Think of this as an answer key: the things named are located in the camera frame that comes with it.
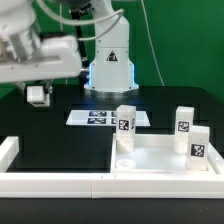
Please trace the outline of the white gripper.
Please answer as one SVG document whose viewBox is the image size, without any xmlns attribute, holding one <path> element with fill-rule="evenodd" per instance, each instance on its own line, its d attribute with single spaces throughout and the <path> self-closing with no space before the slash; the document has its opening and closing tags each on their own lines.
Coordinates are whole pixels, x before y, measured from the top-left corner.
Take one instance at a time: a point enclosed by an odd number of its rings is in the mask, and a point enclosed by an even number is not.
<svg viewBox="0 0 224 224">
<path fill-rule="evenodd" d="M 25 62 L 0 63 L 0 83 L 15 83 L 20 93 L 27 97 L 26 83 L 23 81 L 47 80 L 46 97 L 53 92 L 52 80 L 77 77 L 82 62 L 75 37 L 48 38 L 30 60 Z"/>
</svg>

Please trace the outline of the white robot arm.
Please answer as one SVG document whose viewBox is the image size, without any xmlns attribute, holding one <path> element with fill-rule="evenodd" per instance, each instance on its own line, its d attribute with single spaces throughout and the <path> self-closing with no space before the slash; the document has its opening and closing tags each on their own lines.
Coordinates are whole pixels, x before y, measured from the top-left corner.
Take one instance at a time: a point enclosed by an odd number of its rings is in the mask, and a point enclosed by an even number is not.
<svg viewBox="0 0 224 224">
<path fill-rule="evenodd" d="M 0 83 L 13 83 L 33 105 L 47 105 L 51 85 L 27 86 L 45 80 L 89 73 L 84 90 L 102 98 L 121 98 L 138 89 L 129 59 L 129 23 L 112 0 L 0 0 Z M 78 46 L 84 39 L 73 35 L 42 38 L 36 28 L 39 7 L 52 19 L 70 26 L 92 25 L 95 59 L 85 69 Z"/>
</svg>

